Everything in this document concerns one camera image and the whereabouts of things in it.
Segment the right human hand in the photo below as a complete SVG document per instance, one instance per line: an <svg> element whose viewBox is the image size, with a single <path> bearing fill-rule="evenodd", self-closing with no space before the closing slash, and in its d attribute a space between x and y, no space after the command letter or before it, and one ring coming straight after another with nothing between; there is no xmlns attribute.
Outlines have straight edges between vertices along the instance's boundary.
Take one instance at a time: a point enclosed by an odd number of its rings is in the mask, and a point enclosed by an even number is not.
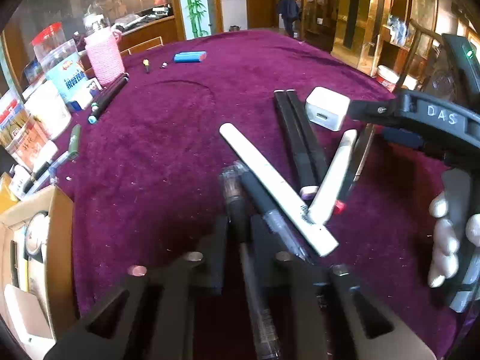
<svg viewBox="0 0 480 360"><path fill-rule="evenodd" d="M433 228L433 253L428 274L428 285L440 287L445 279L450 279L459 269L457 252L460 240L454 225L448 219L448 202L445 193L440 193L429 206L430 215L436 218Z"/></svg>

